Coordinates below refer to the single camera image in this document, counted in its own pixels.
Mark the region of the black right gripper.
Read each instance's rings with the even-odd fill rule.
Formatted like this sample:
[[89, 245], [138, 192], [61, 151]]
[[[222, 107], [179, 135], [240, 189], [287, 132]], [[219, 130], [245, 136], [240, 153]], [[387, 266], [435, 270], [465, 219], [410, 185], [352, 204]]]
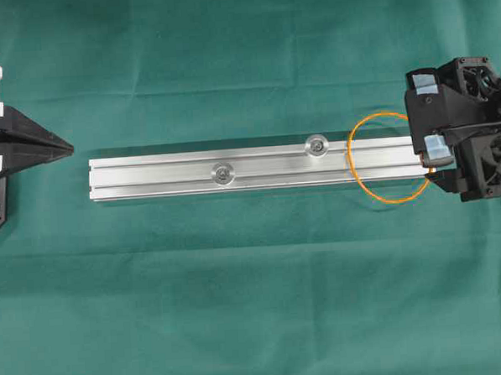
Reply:
[[463, 92], [481, 102], [484, 119], [448, 130], [462, 139], [451, 148], [455, 167], [427, 173], [426, 178], [461, 201], [501, 197], [501, 77], [484, 57], [452, 61]]

